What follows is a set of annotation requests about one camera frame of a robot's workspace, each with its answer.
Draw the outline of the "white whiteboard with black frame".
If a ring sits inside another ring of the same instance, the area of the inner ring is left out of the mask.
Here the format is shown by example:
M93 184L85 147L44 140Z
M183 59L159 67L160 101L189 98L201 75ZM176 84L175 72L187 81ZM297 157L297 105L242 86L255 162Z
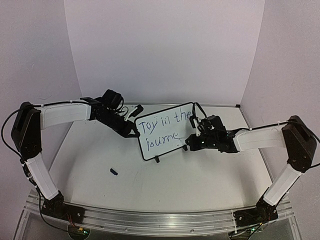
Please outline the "white whiteboard with black frame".
M193 103L188 102L158 110L134 120L139 131L139 147L144 161L163 156L183 147L179 139L187 139L196 130L192 128Z

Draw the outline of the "blue marker cap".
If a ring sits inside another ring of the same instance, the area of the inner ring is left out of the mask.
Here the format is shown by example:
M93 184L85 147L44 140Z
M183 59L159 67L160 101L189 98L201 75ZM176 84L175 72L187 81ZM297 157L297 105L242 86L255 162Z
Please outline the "blue marker cap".
M118 173L117 173L113 168L110 169L110 172L111 172L113 175L115 175L115 176L118 175Z

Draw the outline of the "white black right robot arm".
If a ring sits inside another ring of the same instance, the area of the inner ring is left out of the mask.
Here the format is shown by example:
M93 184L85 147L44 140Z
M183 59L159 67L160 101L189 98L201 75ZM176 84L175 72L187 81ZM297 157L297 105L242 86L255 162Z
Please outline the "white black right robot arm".
M190 151L215 149L221 153L236 154L251 150L282 150L286 163L256 205L237 210L233 216L239 227L264 224L278 218L277 206L296 181L311 168L319 138L302 119L291 116L287 121L255 128L227 130L217 115L200 119L190 118L195 133L185 141Z

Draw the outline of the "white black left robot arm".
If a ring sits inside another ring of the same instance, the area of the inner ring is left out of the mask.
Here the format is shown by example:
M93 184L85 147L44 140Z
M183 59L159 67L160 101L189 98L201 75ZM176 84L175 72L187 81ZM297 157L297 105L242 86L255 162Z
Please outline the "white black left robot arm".
M42 216L81 223L85 209L65 202L43 160L42 131L61 124L80 121L98 121L123 138L138 138L139 132L130 118L139 115L144 108L138 104L124 110L123 96L111 89L96 98L82 97L78 100L46 104L23 102L15 111L11 130L13 150L18 154L27 179L38 193Z

